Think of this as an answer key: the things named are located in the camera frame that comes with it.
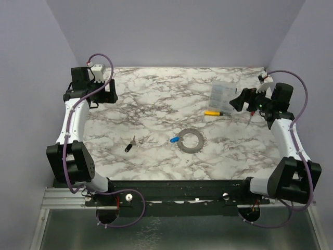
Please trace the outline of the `clear plastic organizer box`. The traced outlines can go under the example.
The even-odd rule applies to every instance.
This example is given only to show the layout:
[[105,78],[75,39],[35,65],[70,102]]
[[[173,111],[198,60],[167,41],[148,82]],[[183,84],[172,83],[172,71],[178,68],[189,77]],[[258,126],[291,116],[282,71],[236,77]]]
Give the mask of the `clear plastic organizer box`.
[[236,92],[237,87],[235,84],[225,81],[214,81],[211,85],[208,111],[231,115],[234,108],[229,102],[236,98]]

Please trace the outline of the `perforated metal ring disc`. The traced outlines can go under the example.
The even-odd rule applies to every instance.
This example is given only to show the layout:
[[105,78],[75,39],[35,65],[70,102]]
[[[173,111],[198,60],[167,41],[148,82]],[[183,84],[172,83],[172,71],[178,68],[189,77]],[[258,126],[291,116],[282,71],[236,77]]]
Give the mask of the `perforated metal ring disc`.
[[[193,135],[194,137],[197,138],[197,142],[196,143],[184,143],[184,138],[186,135]],[[187,153],[187,154],[195,154],[200,152],[204,145],[205,145],[205,137],[203,136],[203,134],[194,128],[186,128],[181,130],[178,133],[178,137],[179,137],[179,141],[177,142],[177,147],[180,151]]]

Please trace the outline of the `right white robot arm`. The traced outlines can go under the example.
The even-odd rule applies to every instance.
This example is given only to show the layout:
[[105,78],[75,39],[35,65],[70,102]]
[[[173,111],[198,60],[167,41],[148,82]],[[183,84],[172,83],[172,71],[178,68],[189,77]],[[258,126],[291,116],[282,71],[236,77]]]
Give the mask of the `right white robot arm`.
[[281,156],[270,177],[246,179],[246,187],[239,190],[239,198],[243,203],[252,203],[258,195],[300,204],[306,204],[311,198],[322,169],[304,152],[298,137],[295,117],[288,111],[292,93],[291,85],[276,83],[271,97],[266,97],[266,92],[255,88],[245,88],[237,98],[230,101],[236,111],[242,111],[247,103],[247,111],[263,114]]

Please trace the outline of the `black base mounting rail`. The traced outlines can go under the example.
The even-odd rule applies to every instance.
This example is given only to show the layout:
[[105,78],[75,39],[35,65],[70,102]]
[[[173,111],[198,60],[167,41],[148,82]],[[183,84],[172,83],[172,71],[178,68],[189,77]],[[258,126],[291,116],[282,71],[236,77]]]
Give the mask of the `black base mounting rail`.
[[119,208],[122,217],[237,216],[238,207],[269,203],[247,192],[244,180],[123,180],[111,185],[116,195],[93,195],[81,207]]

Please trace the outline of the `blue red screwdriver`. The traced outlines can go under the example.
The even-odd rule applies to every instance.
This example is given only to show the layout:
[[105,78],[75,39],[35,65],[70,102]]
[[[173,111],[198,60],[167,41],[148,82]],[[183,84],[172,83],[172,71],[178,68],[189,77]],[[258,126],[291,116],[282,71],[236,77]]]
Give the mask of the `blue red screwdriver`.
[[255,111],[252,111],[252,112],[250,113],[250,118],[249,118],[249,120],[248,120],[248,122],[247,122],[247,125],[250,124],[250,122],[251,122],[251,120],[252,120],[254,114],[255,114]]

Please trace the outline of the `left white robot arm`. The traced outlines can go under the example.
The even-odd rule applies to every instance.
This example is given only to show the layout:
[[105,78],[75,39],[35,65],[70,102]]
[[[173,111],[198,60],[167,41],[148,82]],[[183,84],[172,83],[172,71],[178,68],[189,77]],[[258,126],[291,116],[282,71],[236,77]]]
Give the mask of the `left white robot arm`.
[[114,104],[118,100],[115,81],[104,79],[103,64],[71,68],[72,81],[63,95],[65,117],[60,135],[46,149],[46,156],[58,183],[97,191],[97,199],[107,206],[115,193],[111,181],[96,172],[95,163],[83,143],[88,113],[99,104]]

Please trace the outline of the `aluminium frame rail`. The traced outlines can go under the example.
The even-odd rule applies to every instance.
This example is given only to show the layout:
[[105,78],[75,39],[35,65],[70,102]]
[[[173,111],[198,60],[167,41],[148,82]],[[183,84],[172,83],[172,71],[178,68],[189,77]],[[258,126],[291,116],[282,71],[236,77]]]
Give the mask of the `aluminium frame rail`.
[[43,237],[52,210],[83,208],[84,198],[79,193],[72,194],[67,188],[46,188],[29,249],[42,249]]

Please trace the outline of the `keys with blue tag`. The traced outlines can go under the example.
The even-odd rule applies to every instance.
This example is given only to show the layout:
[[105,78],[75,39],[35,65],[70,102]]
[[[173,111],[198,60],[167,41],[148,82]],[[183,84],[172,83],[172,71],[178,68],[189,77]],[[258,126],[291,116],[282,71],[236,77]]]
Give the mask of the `keys with blue tag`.
[[126,148],[125,148],[125,152],[126,153],[128,153],[131,149],[132,149],[132,147],[133,146],[135,146],[136,145],[136,136],[133,136],[133,139],[130,141],[130,143],[126,146]]

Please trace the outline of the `blue plastic key tag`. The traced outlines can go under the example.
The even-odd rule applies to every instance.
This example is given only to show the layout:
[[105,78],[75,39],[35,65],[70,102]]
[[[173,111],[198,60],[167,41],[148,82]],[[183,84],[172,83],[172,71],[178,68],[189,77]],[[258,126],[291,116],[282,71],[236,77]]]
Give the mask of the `blue plastic key tag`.
[[175,142],[178,142],[179,140],[180,140],[180,137],[177,136],[177,137],[171,138],[170,142],[175,143]]

